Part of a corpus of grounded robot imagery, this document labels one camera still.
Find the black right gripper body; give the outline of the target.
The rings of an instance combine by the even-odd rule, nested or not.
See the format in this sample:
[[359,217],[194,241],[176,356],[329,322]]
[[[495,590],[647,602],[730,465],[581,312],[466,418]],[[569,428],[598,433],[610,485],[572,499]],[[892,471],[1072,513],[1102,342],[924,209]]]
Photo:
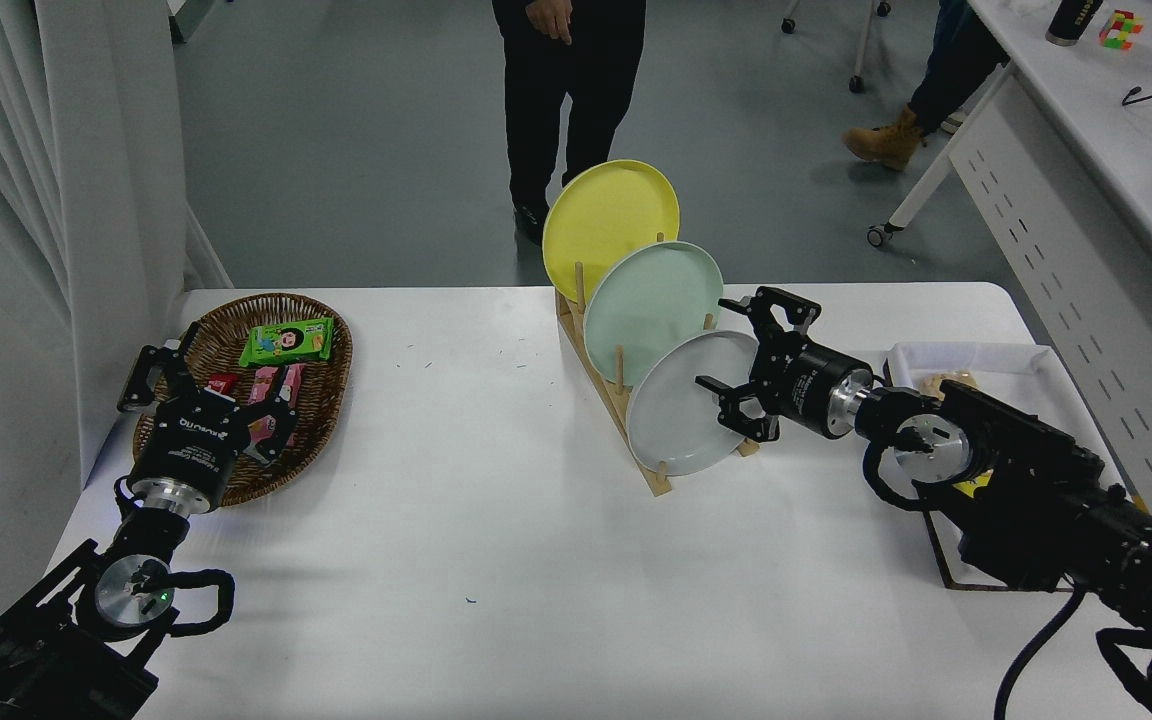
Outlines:
[[749,381],[755,384],[765,414],[786,416],[829,439],[844,437],[852,429],[838,389],[855,382],[854,357],[804,334],[761,340]]

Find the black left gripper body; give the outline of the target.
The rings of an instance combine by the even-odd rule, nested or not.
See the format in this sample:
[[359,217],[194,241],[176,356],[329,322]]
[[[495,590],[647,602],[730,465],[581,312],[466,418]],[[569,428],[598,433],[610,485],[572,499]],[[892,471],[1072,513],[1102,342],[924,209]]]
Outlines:
[[154,480],[174,480],[200,495],[221,495],[250,444],[233,397],[202,389],[157,406],[154,427],[134,462],[131,488],[146,495]]

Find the person's right hand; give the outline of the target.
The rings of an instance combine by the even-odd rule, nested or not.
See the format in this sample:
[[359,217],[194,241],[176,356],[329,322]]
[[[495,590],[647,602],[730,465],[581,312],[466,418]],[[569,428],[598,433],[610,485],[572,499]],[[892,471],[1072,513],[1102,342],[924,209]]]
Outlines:
[[547,36],[550,40],[573,45],[571,22],[573,3],[570,0],[536,0],[526,3],[526,20],[536,32]]

